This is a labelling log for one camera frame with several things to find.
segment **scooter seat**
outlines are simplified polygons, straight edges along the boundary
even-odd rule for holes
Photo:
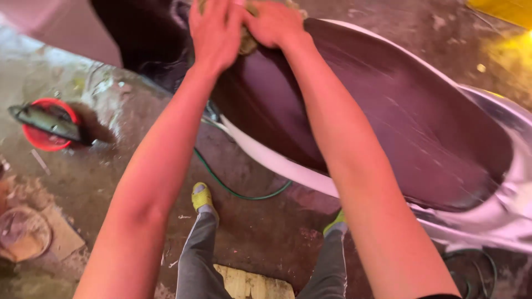
[[[495,192],[513,158],[511,140],[453,82],[385,40],[317,19],[304,25],[370,121],[407,200],[460,212]],[[280,50],[259,46],[239,57],[212,100],[258,142],[328,174]]]

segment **wooden board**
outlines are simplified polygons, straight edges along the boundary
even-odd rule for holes
[[[292,285],[286,281],[214,265],[223,276],[226,290],[234,299],[294,299]]]

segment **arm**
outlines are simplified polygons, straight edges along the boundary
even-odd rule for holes
[[[294,72],[375,298],[460,296],[368,120],[303,30],[301,17],[282,5],[255,4],[260,17],[245,15],[245,23],[259,42],[280,47]]]
[[[170,208],[185,178],[218,75],[236,59],[242,8],[190,13],[196,62],[135,151],[114,193],[75,298],[153,298]]]

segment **person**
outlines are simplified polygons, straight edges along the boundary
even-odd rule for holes
[[[459,297],[408,208],[368,120],[320,56],[300,14],[280,3],[253,4],[257,18],[232,0],[208,0],[200,15],[194,0],[189,25],[195,63],[129,162],[74,298],[153,297],[170,208],[185,178],[207,98],[237,57],[243,24],[262,45],[284,53],[340,194],[342,212],[324,231],[317,266],[298,298],[345,298],[342,242],[347,227],[375,298]],[[192,201],[198,217],[179,260],[176,297],[229,299],[212,265],[218,215],[205,184],[194,186]]]

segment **motorcycle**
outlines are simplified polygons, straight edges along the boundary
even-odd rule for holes
[[[130,69],[169,92],[191,65],[184,2],[23,2],[47,7],[28,11],[0,3],[20,32]],[[364,28],[312,18],[304,26],[370,121],[429,236],[454,248],[532,254],[532,114],[502,96],[455,83]],[[77,29],[86,34],[73,34]],[[258,163],[338,197],[281,51],[259,45],[240,56],[219,78],[208,108],[209,121]]]

